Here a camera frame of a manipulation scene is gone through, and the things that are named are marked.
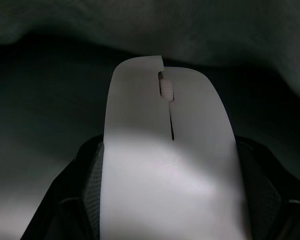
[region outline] gray fabric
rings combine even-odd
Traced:
[[[300,0],[0,0],[0,44],[29,31],[205,66],[266,65],[300,96]]]

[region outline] white computer mouse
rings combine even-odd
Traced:
[[[161,56],[114,71],[104,124],[101,240],[245,240],[236,141],[211,82]]]

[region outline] scroll wheel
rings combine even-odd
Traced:
[[[160,77],[159,84],[161,96],[168,102],[172,102],[175,99],[172,82],[163,77]]]

